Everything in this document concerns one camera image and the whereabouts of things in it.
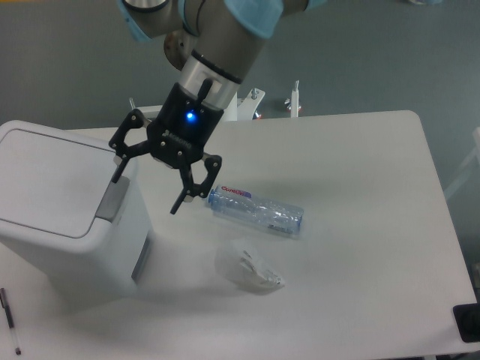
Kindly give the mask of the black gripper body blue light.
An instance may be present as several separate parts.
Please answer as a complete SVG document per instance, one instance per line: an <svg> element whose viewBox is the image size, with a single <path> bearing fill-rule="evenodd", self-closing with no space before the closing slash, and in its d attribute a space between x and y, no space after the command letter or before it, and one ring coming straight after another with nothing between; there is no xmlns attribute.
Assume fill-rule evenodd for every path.
<svg viewBox="0 0 480 360"><path fill-rule="evenodd" d="M148 125L147 143L153 158L173 169L180 163L178 153L188 164L203 157L204 147L224 111L206 103L212 87L204 82L197 94L191 94L175 83L157 118Z"/></svg>

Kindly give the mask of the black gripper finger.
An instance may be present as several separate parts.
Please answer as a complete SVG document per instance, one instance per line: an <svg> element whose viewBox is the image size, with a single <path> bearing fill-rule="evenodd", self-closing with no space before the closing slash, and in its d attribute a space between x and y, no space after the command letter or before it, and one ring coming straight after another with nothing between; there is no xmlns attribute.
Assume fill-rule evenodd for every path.
<svg viewBox="0 0 480 360"><path fill-rule="evenodd" d="M128 145L125 142L129 131L147 128L149 124L150 121L144 116L144 114L139 109L135 108L127 114L123 122L113 134L108 142L109 147L115 151L114 160L117 165L111 178L112 183L118 182L130 159L149 153L150 146L147 140L134 145Z"/></svg>
<svg viewBox="0 0 480 360"><path fill-rule="evenodd" d="M191 164L188 162L186 155L183 152L179 152L177 160L183 188L170 209L171 215L174 215L179 210L181 204L187 200L191 201L194 197L205 199L209 195L209 191L212 189L212 185L222 166L222 157L220 155L205 153L202 161L207 174L202 183L196 184L194 182Z"/></svg>

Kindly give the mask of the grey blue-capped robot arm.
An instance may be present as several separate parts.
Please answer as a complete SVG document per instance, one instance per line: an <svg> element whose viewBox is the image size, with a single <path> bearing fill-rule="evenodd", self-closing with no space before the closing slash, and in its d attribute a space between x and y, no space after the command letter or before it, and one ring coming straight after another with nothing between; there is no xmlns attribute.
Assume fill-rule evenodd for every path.
<svg viewBox="0 0 480 360"><path fill-rule="evenodd" d="M142 155L179 171L175 207L207 197L222 165L206 143L279 20L308 11L317 1L119 1L133 37L164 37L178 44L181 72L159 113L132 109L109 141L117 182L128 162Z"/></svg>

